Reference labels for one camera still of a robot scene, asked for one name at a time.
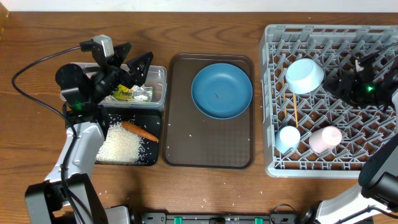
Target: dish rack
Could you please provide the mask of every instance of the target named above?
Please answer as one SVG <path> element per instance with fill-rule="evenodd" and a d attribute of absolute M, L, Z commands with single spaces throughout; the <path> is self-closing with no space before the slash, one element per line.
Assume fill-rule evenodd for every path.
<path fill-rule="evenodd" d="M 295 126 L 293 94 L 282 80 L 290 63 L 300 58 L 316 61 L 325 72 L 324 81 L 353 73 L 356 58 L 397 42 L 397 38 L 397 26 L 266 27 L 259 43 L 259 64 L 264 161 L 269 176 L 358 178 L 368 158 L 394 136 L 395 111 L 388 108 L 383 113 L 376 106 L 356 109 L 319 86 L 310 93 L 297 95 L 300 144 L 281 154 L 275 148 L 275 134 L 281 127 Z M 383 79 L 397 56 L 394 48 L 380 54 L 373 63 L 375 80 Z M 330 125 L 341 130 L 343 140 L 334 149 L 317 154 L 310 148 L 308 138 L 312 132 Z"/>

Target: pink cup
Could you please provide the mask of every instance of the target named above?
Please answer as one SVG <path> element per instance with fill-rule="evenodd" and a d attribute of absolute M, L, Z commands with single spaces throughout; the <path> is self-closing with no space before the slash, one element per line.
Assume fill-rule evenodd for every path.
<path fill-rule="evenodd" d="M 343 135 L 341 131 L 336 127 L 329 126 L 312 133 L 309 142 L 312 150 L 321 153 L 325 150 L 335 148 L 340 144 L 342 139 Z"/>

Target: green clip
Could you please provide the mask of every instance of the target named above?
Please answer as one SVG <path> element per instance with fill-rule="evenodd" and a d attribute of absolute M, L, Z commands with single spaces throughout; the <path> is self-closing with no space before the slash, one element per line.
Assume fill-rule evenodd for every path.
<path fill-rule="evenodd" d="M 174 224 L 182 224 L 182 217 L 174 217 Z"/>
<path fill-rule="evenodd" d="M 263 223 L 264 223 L 264 221 L 262 220 L 262 218 L 255 218 L 254 219 L 254 224 L 263 224 Z"/>

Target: clear plastic container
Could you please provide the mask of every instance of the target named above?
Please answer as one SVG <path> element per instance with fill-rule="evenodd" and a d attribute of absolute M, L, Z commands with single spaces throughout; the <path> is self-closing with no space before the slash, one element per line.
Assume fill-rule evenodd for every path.
<path fill-rule="evenodd" d="M 82 62 L 72 62 L 79 65 L 81 68 L 87 67 L 97 67 L 97 63 L 82 63 Z M 120 66 L 122 69 L 128 71 L 129 68 L 126 64 Z M 105 99 L 100 104 L 106 107 L 114 108 L 137 108 L 137 109 L 154 109 L 163 111 L 164 102 L 166 96 L 167 87 L 167 71 L 163 66 L 151 65 L 147 74 L 147 80 L 144 84 L 146 87 L 153 88 L 152 101 L 151 102 L 140 102 L 140 101 L 118 101 Z"/>

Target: white bowl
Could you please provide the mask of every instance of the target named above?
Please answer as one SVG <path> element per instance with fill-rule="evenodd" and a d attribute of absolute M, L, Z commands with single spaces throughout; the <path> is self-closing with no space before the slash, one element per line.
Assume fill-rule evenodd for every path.
<path fill-rule="evenodd" d="M 304 94 L 321 85 L 324 76 L 321 66 L 311 59 L 303 58 L 288 67 L 285 77 L 292 93 Z"/>

